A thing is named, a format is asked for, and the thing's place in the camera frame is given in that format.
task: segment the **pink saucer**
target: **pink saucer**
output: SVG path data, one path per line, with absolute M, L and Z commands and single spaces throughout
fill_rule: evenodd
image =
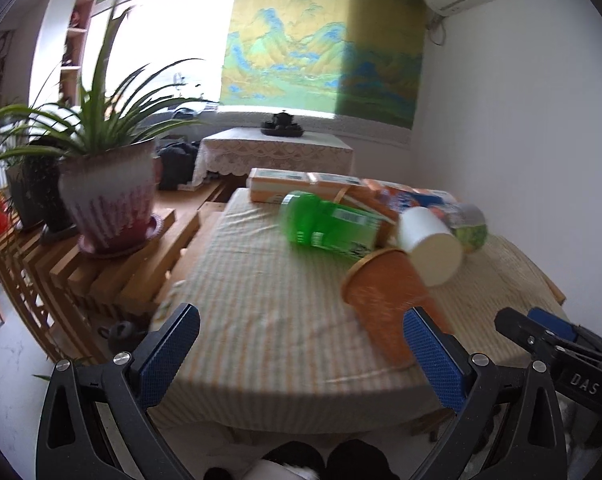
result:
M 85 236 L 83 235 L 79 236 L 77 245 L 79 247 L 79 251 L 81 251 L 81 253 L 85 254 L 89 258 L 117 258 L 119 256 L 127 256 L 128 254 L 135 253 L 136 251 L 142 249 L 150 240 L 156 238 L 157 236 L 160 236 L 162 231 L 163 218 L 161 218 L 156 213 L 152 213 L 152 216 L 150 216 L 150 222 L 148 223 L 147 229 L 145 231 L 145 240 L 140 244 L 135 245 L 134 247 L 130 247 L 129 249 L 119 251 L 117 253 L 97 253 L 96 249 L 94 248 L 94 245 L 87 241 L 85 239 Z

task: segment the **pink and white pot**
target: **pink and white pot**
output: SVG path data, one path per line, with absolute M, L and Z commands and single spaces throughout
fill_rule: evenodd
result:
M 154 207 L 154 141 L 60 162 L 59 192 L 99 254 L 142 246 Z

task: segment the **spiky green plant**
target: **spiky green plant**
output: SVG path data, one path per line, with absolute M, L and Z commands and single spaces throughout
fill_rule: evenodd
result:
M 80 110 L 75 111 L 60 103 L 46 103 L 38 107 L 11 104 L 0 109 L 0 119 L 5 116 L 20 119 L 19 124 L 16 124 L 7 132 L 0 133 L 0 136 L 5 138 L 20 137 L 25 142 L 42 136 L 49 136 L 56 141 L 57 147 L 19 144 L 0 153 L 0 160 L 26 155 L 52 155 L 56 157 L 95 155 L 142 140 L 158 138 L 177 126 L 198 122 L 197 120 L 170 119 L 139 129 L 141 121 L 159 110 L 167 107 L 178 107 L 187 102 L 206 101 L 197 98 L 172 97 L 172 95 L 157 96 L 159 92 L 174 87 L 175 84 L 144 92 L 148 84 L 165 70 L 196 58 L 181 59 L 170 63 L 145 79 L 133 91 L 130 91 L 132 84 L 137 81 L 137 78 L 147 67 L 147 65 L 142 66 L 128 75 L 110 97 L 106 97 L 106 72 L 114 39 L 121 23 L 132 9 L 132 7 L 129 7 L 119 17 L 115 18 L 114 10 L 117 3 L 118 1 L 114 3 L 110 10 L 108 27 L 94 68 L 92 89 L 86 90 L 82 80 L 79 79 Z M 52 106 L 57 107 L 57 110 L 44 109 Z

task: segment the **black pants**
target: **black pants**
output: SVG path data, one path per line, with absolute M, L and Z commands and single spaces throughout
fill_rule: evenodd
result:
M 267 453 L 263 460 L 312 469 L 321 480 L 399 480 L 390 470 L 385 455 L 361 440 L 339 444 L 330 453 L 327 465 L 321 453 L 303 442 L 283 444 Z M 232 476 L 223 469 L 213 468 L 204 480 L 232 480 Z

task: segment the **marble floor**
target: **marble floor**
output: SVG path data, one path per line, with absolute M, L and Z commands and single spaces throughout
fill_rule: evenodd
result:
M 5 324 L 0 323 L 0 449 L 23 480 L 35 480 L 36 436 L 47 383 L 32 374 L 50 374 L 52 363 L 1 288 L 0 303 L 5 316 Z M 127 448 L 116 440 L 113 422 L 108 422 L 108 414 L 103 410 L 101 413 L 125 471 L 142 480 Z M 356 436 L 379 447 L 401 480 L 410 478 L 431 449 L 427 436 L 411 437 L 402 426 Z M 327 457 L 348 436 L 230 431 L 206 422 L 167 431 L 164 437 L 193 477 L 200 480 L 212 466 L 224 466 L 238 479 L 252 461 L 289 440 L 308 442 Z

